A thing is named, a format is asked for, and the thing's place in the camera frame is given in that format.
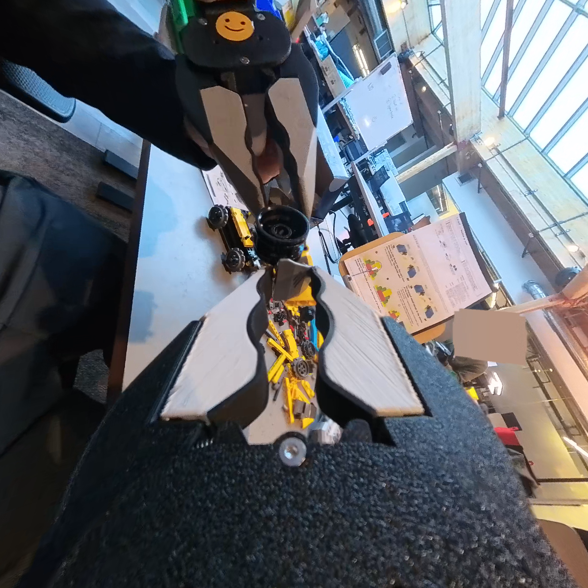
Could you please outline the person's left hand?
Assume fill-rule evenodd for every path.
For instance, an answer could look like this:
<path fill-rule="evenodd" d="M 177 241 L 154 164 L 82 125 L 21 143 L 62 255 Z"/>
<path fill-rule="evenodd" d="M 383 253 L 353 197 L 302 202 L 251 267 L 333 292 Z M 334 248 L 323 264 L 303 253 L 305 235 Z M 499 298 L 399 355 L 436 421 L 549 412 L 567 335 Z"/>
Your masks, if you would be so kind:
<path fill-rule="evenodd" d="M 282 153 L 273 139 L 266 139 L 261 153 L 254 156 L 254 162 L 262 184 L 266 185 L 280 175 L 282 169 Z"/>

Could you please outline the black rectangular block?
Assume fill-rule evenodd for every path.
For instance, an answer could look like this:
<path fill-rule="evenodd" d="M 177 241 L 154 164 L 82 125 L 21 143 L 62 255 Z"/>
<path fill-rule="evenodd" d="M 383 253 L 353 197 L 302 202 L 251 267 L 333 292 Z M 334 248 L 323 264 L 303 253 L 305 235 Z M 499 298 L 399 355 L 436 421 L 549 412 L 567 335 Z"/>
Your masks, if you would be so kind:
<path fill-rule="evenodd" d="M 110 203 L 119 209 L 132 212 L 134 208 L 134 197 L 128 193 L 115 188 L 105 182 L 99 182 L 96 189 L 96 197 Z"/>
<path fill-rule="evenodd" d="M 120 173 L 123 173 L 126 177 L 131 180 L 137 180 L 138 178 L 138 167 L 128 162 L 121 156 L 117 155 L 111 150 L 105 150 L 103 152 L 102 161 L 106 166 L 109 166 Z"/>

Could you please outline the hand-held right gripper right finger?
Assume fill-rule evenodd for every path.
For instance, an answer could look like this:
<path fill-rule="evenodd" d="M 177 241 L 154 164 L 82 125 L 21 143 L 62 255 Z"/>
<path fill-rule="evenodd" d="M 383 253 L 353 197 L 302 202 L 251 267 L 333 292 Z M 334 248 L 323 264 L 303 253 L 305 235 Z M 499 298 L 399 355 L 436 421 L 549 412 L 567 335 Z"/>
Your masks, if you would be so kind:
<path fill-rule="evenodd" d="M 309 269 L 323 335 L 316 395 L 332 420 L 421 416 L 425 409 L 382 317 L 322 269 Z"/>

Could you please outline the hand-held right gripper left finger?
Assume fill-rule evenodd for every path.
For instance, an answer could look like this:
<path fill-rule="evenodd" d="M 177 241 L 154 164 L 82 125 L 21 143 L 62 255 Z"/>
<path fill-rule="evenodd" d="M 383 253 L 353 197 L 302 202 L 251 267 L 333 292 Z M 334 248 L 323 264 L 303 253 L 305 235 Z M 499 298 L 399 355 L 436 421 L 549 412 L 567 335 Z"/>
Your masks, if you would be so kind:
<path fill-rule="evenodd" d="M 160 413 L 162 420 L 200 420 L 248 427 L 269 400 L 261 336 L 272 276 L 258 270 L 201 320 Z"/>

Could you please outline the green storage bin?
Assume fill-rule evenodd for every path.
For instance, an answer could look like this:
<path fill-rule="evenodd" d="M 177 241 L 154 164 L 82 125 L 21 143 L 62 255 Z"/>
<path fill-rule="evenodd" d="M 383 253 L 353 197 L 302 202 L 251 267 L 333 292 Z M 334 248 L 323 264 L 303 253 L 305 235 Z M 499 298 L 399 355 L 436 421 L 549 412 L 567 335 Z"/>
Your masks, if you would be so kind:
<path fill-rule="evenodd" d="M 192 1 L 169 1 L 172 27 L 175 33 L 180 33 L 194 15 Z"/>

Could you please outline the yellow black wheel brick assembly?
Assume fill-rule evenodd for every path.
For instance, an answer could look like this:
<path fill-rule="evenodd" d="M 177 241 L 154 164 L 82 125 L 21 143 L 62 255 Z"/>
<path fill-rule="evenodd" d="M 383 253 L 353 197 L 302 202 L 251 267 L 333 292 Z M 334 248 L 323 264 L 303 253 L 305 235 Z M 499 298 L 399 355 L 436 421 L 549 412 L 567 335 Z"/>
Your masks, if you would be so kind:
<path fill-rule="evenodd" d="M 272 297 L 297 298 L 311 283 L 312 262 L 303 256 L 310 231 L 307 217 L 295 208 L 276 205 L 255 220 L 254 248 L 272 274 Z"/>

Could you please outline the white printed paper sheet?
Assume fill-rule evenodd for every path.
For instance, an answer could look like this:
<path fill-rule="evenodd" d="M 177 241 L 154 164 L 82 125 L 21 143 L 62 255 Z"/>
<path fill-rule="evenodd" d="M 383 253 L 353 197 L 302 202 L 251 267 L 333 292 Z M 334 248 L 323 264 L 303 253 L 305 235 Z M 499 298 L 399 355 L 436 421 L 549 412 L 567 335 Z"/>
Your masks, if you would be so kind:
<path fill-rule="evenodd" d="M 220 166 L 201 172 L 214 205 L 249 211 Z"/>

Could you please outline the yellow toy vehicle partly built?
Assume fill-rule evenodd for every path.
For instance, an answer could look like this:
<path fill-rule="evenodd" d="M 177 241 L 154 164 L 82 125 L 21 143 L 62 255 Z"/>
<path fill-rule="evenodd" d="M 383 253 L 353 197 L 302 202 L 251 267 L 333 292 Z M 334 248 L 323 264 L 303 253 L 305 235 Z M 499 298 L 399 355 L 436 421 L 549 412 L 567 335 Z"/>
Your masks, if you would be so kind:
<path fill-rule="evenodd" d="M 226 249 L 221 261 L 228 273 L 258 270 L 261 260 L 254 248 L 254 235 L 247 223 L 249 213 L 239 208 L 213 205 L 208 213 L 207 223 L 219 232 Z"/>

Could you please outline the whiteboard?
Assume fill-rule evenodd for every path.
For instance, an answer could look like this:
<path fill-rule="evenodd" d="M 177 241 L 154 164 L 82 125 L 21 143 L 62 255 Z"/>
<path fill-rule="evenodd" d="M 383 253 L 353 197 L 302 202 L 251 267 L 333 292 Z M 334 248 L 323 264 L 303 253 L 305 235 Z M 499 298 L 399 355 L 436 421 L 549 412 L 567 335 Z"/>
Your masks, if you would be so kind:
<path fill-rule="evenodd" d="M 395 53 L 356 83 L 345 100 L 368 151 L 384 145 L 413 123 Z"/>

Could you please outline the black office chair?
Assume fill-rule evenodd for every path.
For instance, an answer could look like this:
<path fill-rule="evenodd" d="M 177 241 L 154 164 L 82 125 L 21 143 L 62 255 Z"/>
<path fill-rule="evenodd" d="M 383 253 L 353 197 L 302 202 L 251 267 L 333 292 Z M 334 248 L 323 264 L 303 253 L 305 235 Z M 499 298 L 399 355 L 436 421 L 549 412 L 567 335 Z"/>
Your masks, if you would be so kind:
<path fill-rule="evenodd" d="M 74 98 L 55 91 L 33 70 L 3 58 L 1 90 L 58 123 L 70 121 L 77 106 Z"/>

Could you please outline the person's dark clothed body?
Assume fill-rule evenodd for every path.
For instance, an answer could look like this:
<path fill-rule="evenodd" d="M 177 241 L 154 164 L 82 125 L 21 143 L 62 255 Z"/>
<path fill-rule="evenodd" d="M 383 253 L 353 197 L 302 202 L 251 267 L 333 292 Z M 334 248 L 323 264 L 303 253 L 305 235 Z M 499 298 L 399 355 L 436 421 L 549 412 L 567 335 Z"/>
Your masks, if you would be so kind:
<path fill-rule="evenodd" d="M 1 171 L 1 585 L 31 564 L 105 413 L 76 389 L 109 365 L 126 243 L 32 178 Z"/>

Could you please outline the person's left forearm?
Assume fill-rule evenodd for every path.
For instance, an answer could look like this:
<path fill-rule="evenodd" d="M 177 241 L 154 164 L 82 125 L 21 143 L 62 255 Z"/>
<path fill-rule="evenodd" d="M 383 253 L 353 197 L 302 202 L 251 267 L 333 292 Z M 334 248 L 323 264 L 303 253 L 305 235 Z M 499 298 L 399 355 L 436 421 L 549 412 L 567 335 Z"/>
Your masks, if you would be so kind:
<path fill-rule="evenodd" d="M 174 55 L 108 1 L 1 1 L 1 57 L 173 157 L 216 166 L 185 128 Z"/>

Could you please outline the colour printed instruction sheet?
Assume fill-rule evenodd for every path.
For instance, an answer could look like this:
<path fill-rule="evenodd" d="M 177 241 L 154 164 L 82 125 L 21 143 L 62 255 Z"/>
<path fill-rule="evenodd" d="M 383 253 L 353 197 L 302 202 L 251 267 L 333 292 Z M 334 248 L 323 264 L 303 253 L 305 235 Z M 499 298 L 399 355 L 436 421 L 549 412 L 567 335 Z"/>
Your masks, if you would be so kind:
<path fill-rule="evenodd" d="M 345 254 L 343 275 L 378 314 L 411 335 L 452 319 L 493 291 L 465 213 Z"/>

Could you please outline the pile of toy building bricks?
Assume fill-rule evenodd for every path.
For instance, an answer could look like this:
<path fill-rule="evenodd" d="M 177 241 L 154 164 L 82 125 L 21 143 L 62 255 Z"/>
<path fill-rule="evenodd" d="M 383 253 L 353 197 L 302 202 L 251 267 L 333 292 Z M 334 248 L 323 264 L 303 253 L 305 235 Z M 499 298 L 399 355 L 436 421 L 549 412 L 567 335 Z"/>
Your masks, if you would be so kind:
<path fill-rule="evenodd" d="M 281 406 L 287 432 L 311 442 L 334 445 L 342 429 L 318 406 L 318 354 L 323 336 L 316 327 L 316 301 L 310 288 L 288 300 L 267 304 L 268 327 L 262 337 L 273 412 Z"/>

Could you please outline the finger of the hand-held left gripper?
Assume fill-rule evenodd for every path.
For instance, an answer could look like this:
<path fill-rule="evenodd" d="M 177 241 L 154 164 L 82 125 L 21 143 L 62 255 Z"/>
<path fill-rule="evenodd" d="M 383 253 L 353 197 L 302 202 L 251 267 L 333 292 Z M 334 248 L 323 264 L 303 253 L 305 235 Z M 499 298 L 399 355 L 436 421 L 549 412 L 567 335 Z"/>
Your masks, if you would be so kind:
<path fill-rule="evenodd" d="M 280 78 L 268 89 L 268 125 L 282 152 L 292 200 L 310 218 L 315 198 L 318 137 L 298 78 Z"/>
<path fill-rule="evenodd" d="M 223 86 L 200 90 L 209 127 L 209 147 L 224 175 L 230 180 L 246 208 L 258 214 L 265 207 L 261 177 L 247 144 L 247 119 L 240 95 Z"/>

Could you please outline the grey desk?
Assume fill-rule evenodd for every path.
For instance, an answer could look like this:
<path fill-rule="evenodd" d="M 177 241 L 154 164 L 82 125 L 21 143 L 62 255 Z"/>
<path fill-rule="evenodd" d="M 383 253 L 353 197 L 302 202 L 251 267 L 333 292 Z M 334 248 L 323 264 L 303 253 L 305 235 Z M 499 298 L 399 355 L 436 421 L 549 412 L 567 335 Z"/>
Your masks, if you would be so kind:
<path fill-rule="evenodd" d="M 202 317 L 248 279 L 221 268 L 222 241 L 205 219 L 212 202 L 200 170 L 144 142 L 139 172 L 136 204 L 141 222 L 123 392 L 105 421 L 116 427 L 112 438 L 121 446 L 169 430 L 190 432 L 201 425 L 210 433 L 224 426 L 162 420 L 160 413 Z M 287 432 L 281 424 L 268 429 L 259 421 L 261 415 L 253 428 L 229 424 L 238 438 L 254 445 L 276 444 L 287 465 L 310 455 L 304 435 Z"/>

